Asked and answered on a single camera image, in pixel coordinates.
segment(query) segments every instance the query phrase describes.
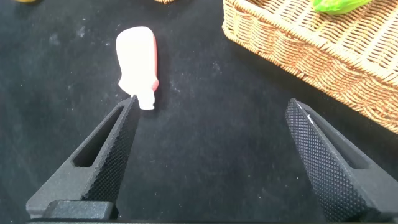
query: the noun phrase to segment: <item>wicker basket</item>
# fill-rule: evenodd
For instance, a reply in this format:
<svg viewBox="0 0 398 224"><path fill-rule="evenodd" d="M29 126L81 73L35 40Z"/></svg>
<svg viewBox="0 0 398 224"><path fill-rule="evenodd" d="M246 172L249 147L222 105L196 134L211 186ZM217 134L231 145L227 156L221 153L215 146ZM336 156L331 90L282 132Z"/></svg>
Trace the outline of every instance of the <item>wicker basket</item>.
<svg viewBox="0 0 398 224"><path fill-rule="evenodd" d="M398 1L329 16L312 0L224 0L223 30L398 134Z"/></svg>
<svg viewBox="0 0 398 224"><path fill-rule="evenodd" d="M168 3L170 3L170 2L174 2L175 0L155 0L155 1L161 2L161 3L163 3L163 4L168 4Z"/></svg>

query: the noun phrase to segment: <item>green vegetable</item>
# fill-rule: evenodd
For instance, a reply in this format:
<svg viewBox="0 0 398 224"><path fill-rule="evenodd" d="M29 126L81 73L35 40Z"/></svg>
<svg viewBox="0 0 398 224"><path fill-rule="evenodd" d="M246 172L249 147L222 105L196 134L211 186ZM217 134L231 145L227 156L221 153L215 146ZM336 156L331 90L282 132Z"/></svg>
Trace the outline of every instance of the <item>green vegetable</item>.
<svg viewBox="0 0 398 224"><path fill-rule="evenodd" d="M350 12L372 0L313 0L315 12L343 14Z"/></svg>

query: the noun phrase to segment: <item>black table surface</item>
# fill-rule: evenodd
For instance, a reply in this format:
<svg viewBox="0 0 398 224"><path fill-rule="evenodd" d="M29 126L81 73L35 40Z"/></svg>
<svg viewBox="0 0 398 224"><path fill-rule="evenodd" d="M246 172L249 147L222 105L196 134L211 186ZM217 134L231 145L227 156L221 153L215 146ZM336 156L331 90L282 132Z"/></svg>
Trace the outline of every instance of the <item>black table surface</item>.
<svg viewBox="0 0 398 224"><path fill-rule="evenodd" d="M150 27L154 111L142 111L122 220L324 219L285 122L308 104L398 179L398 135L232 43L221 0L0 2L0 219L25 203L118 102L115 40Z"/></svg>

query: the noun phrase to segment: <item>plastic bottle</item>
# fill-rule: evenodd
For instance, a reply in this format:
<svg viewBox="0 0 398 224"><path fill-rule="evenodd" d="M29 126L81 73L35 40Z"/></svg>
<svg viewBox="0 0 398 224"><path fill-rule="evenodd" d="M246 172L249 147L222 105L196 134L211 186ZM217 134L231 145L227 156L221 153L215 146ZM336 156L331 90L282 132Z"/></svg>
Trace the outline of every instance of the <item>plastic bottle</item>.
<svg viewBox="0 0 398 224"><path fill-rule="evenodd" d="M157 49L154 33L148 27L134 27L121 32L116 51L122 77L120 88L137 95L142 110L154 109L157 79Z"/></svg>

